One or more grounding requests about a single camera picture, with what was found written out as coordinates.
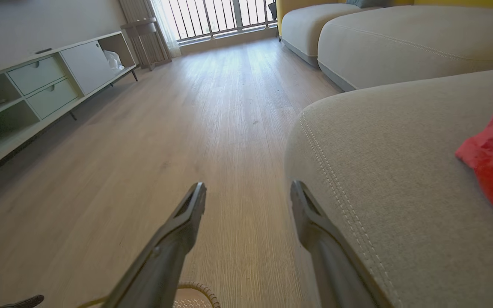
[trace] yellow wall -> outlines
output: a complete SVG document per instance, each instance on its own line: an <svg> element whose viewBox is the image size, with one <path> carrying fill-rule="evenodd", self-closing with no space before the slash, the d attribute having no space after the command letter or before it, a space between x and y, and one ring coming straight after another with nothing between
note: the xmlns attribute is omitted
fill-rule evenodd
<svg viewBox="0 0 493 308"><path fill-rule="evenodd" d="M415 0L417 6L479 6L493 8L493 0Z"/></svg>
<svg viewBox="0 0 493 308"><path fill-rule="evenodd" d="M280 23L282 21L282 17L292 10L305 8L306 6L315 6L317 4L325 4L325 3L345 3L346 0L276 0L277 1L277 23L279 25L279 34L280 31ZM406 6L413 4L414 0L392 0L393 6Z"/></svg>

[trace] wooden floor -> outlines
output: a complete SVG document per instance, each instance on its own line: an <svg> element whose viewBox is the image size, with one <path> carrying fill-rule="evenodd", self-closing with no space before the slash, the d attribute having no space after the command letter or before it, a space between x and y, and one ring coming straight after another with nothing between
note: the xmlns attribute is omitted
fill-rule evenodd
<svg viewBox="0 0 493 308"><path fill-rule="evenodd" d="M289 129L339 90L276 39L127 76L0 168L0 305L106 295L203 181L207 206L183 280L223 307L318 306L288 210Z"/></svg>

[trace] white cabinet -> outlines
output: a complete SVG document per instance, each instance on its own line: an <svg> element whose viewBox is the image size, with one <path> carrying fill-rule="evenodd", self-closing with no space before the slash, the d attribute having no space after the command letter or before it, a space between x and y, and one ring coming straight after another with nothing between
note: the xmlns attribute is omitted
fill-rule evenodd
<svg viewBox="0 0 493 308"><path fill-rule="evenodd" d="M98 41L65 49L60 54L84 95L114 78Z"/></svg>

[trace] gray sofa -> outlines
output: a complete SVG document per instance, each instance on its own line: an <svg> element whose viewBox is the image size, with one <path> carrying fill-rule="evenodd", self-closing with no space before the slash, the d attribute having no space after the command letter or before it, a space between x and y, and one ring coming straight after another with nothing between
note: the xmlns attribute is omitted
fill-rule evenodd
<svg viewBox="0 0 493 308"><path fill-rule="evenodd" d="M493 114L493 71L376 86L307 107L286 146L395 307L493 307L493 206L454 152Z"/></svg>
<svg viewBox="0 0 493 308"><path fill-rule="evenodd" d="M328 21L317 50L321 70L346 91L493 70L493 9L356 12Z"/></svg>
<svg viewBox="0 0 493 308"><path fill-rule="evenodd" d="M318 67L317 44L323 26L339 16L374 8L359 8L345 3L328 3L292 10L282 18L283 43L305 62Z"/></svg>

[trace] white plastic bag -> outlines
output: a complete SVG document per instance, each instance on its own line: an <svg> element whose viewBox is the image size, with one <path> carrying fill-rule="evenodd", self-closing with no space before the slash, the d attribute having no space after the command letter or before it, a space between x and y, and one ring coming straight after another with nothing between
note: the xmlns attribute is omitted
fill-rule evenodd
<svg viewBox="0 0 493 308"><path fill-rule="evenodd" d="M108 60L108 64L110 65L111 70L114 74L121 72L125 67L121 64L121 59L117 53L113 51L104 50L104 56L106 56L106 60Z"/></svg>

